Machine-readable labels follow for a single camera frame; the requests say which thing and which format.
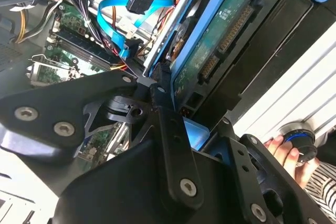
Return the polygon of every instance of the finger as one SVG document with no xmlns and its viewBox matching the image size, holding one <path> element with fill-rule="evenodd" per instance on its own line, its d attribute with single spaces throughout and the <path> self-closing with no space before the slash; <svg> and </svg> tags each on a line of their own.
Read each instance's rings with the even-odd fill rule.
<svg viewBox="0 0 336 224">
<path fill-rule="evenodd" d="M 273 141 L 273 139 L 268 140 L 268 141 L 264 144 L 264 146 L 265 146 L 266 148 L 268 148 L 272 141 Z"/>
<path fill-rule="evenodd" d="M 281 144 L 275 151 L 274 157 L 282 166 L 284 165 L 286 157 L 292 148 L 293 148 L 292 143 L 286 142 L 284 144 Z"/>
<path fill-rule="evenodd" d="M 297 148 L 293 148 L 290 150 L 283 164 L 284 169 L 289 173 L 289 175 L 293 179 L 295 179 L 295 168 L 298 160 L 299 160 L 299 150 Z"/>
<path fill-rule="evenodd" d="M 282 144 L 284 137 L 279 135 L 275 139 L 271 141 L 271 143 L 268 146 L 269 152 L 271 152 L 272 155 L 275 154 L 275 151 L 277 148 Z"/>
<path fill-rule="evenodd" d="M 313 158 L 312 160 L 306 162 L 301 167 L 298 167 L 295 174 L 295 180 L 299 184 L 301 188 L 304 188 L 314 173 L 314 171 L 319 167 L 320 161 L 317 158 Z"/>
</svg>

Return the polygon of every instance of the silver screw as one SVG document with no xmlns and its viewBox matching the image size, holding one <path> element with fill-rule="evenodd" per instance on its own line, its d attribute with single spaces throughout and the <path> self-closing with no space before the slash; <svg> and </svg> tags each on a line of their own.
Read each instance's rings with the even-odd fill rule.
<svg viewBox="0 0 336 224">
<path fill-rule="evenodd" d="M 54 131 L 60 136 L 72 136 L 75 133 L 75 127 L 68 122 L 59 122 L 55 124 Z"/>
<path fill-rule="evenodd" d="M 252 142 L 252 143 L 254 143 L 254 144 L 258 144 L 258 141 L 257 141 L 254 137 L 251 136 L 250 139 L 251 139 L 251 142 Z"/>
<path fill-rule="evenodd" d="M 187 178 L 181 179 L 180 188 L 182 192 L 187 194 L 189 197 L 194 197 L 197 193 L 195 184 L 190 179 Z"/>
<path fill-rule="evenodd" d="M 125 82 L 131 82 L 132 80 L 130 78 L 128 78 L 127 76 L 124 76 L 122 77 L 122 79 L 125 81 Z"/>
<path fill-rule="evenodd" d="M 161 87 L 158 87 L 158 90 L 161 91 L 162 93 L 165 93 L 165 92 L 166 92 L 166 91 L 165 91 L 163 88 L 161 88 Z"/>
<path fill-rule="evenodd" d="M 312 218 L 309 218 L 308 221 L 309 221 L 309 224 L 317 224 L 317 222 L 314 221 Z"/>
<path fill-rule="evenodd" d="M 265 222 L 266 221 L 266 213 L 265 211 L 257 204 L 253 203 L 251 205 L 251 210 L 252 213 L 255 217 L 257 217 L 258 220 L 260 220 L 261 222 Z"/>
<path fill-rule="evenodd" d="M 38 112 L 37 110 L 31 108 L 31 107 L 20 107 L 15 110 L 14 115 L 16 118 L 22 120 L 22 121 L 33 121 L 37 119 Z"/>
<path fill-rule="evenodd" d="M 229 123 L 230 123 L 229 120 L 226 119 L 226 118 L 223 118 L 222 121 L 223 121 L 225 124 L 229 124 Z"/>
</svg>

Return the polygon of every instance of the white wire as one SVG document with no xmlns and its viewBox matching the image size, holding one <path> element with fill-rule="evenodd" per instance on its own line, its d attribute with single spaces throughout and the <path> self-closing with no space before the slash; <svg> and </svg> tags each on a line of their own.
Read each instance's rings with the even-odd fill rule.
<svg viewBox="0 0 336 224">
<path fill-rule="evenodd" d="M 50 10 L 49 10 L 49 12 L 47 14 L 46 22 L 45 23 L 47 23 L 49 21 L 49 18 L 51 17 L 51 14 L 62 3 L 62 1 L 63 0 L 58 0 L 57 3 L 52 8 L 50 8 Z M 36 31 L 35 33 L 29 35 L 28 37 L 23 38 L 18 43 L 21 43 L 21 42 L 25 41 L 26 39 L 29 39 L 29 38 L 32 38 L 32 37 L 38 35 L 41 31 L 43 31 L 43 29 L 44 29 L 44 26 L 42 26 L 38 31 Z"/>
</svg>

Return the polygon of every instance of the striped sleeve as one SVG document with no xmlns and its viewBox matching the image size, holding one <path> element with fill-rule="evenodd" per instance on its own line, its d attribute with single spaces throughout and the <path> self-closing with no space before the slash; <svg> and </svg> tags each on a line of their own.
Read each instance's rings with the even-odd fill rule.
<svg viewBox="0 0 336 224">
<path fill-rule="evenodd" d="M 332 223 L 336 223 L 336 167 L 321 162 L 311 176 L 305 191 Z"/>
</svg>

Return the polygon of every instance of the white metal panel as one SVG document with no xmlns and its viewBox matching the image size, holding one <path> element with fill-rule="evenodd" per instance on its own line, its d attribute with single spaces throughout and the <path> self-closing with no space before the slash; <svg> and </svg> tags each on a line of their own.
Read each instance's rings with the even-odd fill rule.
<svg viewBox="0 0 336 224">
<path fill-rule="evenodd" d="M 265 142 L 284 124 L 313 123 L 318 136 L 335 123 L 336 23 L 234 125 Z"/>
</svg>

